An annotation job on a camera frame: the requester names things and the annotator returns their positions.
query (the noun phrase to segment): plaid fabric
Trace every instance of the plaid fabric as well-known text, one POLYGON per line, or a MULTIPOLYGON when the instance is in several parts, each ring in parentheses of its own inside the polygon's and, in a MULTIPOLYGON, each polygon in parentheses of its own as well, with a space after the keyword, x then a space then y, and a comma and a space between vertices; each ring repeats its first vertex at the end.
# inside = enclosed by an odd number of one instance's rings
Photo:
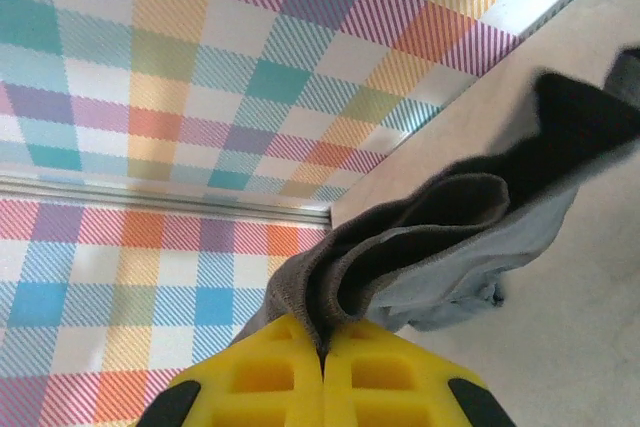
POLYGON ((558 1, 0 0, 0 167, 326 206, 558 1))
POLYGON ((0 424, 127 425, 324 233, 0 199, 0 424))

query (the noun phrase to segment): pastel plaid pattern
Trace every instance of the pastel plaid pattern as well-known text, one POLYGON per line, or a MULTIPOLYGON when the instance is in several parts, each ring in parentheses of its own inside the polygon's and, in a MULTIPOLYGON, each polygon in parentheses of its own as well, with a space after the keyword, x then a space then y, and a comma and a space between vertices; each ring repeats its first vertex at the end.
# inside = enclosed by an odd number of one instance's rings
POLYGON ((128 425, 225 348, 310 226, 0 199, 0 424, 128 425))
POLYGON ((567 1, 0 0, 0 167, 323 207, 567 1))

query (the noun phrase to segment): gray fabric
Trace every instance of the gray fabric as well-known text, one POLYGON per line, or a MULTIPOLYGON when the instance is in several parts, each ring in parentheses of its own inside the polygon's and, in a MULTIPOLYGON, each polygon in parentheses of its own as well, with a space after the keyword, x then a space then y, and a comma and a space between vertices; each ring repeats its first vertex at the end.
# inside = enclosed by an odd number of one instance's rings
MULTIPOLYGON (((620 68, 629 52, 607 86, 633 102, 637 72, 620 68)), ((496 140, 506 151, 453 164, 287 260, 235 340, 292 313, 322 353, 335 327, 365 314, 392 331, 429 330, 501 305, 500 275, 544 252, 579 185, 640 139, 640 112, 595 87, 544 74, 534 94, 522 107, 534 115, 517 117, 537 126, 519 126, 520 138, 508 127, 496 140)))

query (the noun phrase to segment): yellow plastic object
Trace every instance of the yellow plastic object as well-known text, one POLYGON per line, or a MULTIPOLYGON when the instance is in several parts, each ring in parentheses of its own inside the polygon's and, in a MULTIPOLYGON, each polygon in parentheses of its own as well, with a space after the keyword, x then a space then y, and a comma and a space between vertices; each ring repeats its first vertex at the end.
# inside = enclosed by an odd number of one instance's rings
POLYGON ((272 322, 188 368, 201 385, 184 427, 322 427, 322 372, 315 347, 293 317, 272 322))
POLYGON ((334 333, 323 376, 311 339, 285 316, 179 374, 136 425, 513 426, 502 414, 477 375, 367 321, 334 333))
POLYGON ((473 372, 367 321, 333 335, 324 372, 324 425, 332 427, 470 427, 448 381, 486 388, 473 372))

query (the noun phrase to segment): floor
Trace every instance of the floor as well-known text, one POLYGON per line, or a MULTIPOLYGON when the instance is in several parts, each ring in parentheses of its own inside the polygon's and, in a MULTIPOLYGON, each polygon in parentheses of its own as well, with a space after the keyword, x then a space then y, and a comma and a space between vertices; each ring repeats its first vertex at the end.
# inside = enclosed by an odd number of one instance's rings
MULTIPOLYGON (((350 190, 334 225, 483 152, 540 67, 602 85, 640 43, 640 0, 575 0, 350 190)), ((502 309, 406 338, 477 371, 517 425, 640 425, 640 155, 582 189, 502 309)))
POLYGON ((129 425, 324 230, 0 198, 0 424, 129 425))

